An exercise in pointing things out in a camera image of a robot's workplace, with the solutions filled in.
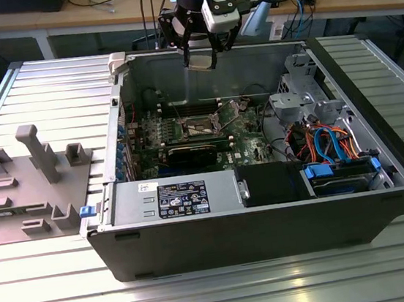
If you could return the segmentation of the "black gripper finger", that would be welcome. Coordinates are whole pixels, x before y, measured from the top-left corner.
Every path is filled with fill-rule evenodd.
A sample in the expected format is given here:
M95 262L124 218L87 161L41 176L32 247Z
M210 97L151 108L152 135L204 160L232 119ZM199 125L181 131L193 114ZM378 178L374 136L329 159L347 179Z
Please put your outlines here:
M219 34L208 31L207 36L209 43L212 47L212 55L211 55L212 60L211 60L211 66L209 67L210 69L216 68L218 53L229 51L232 48L237 38L237 35L239 34L241 26L242 26L242 19L239 19L237 25L230 31L228 31L228 36L225 39L220 39Z
M194 25L192 12L183 7L161 10L158 23L168 45L176 47L183 55L183 65L188 67L190 62L189 40Z

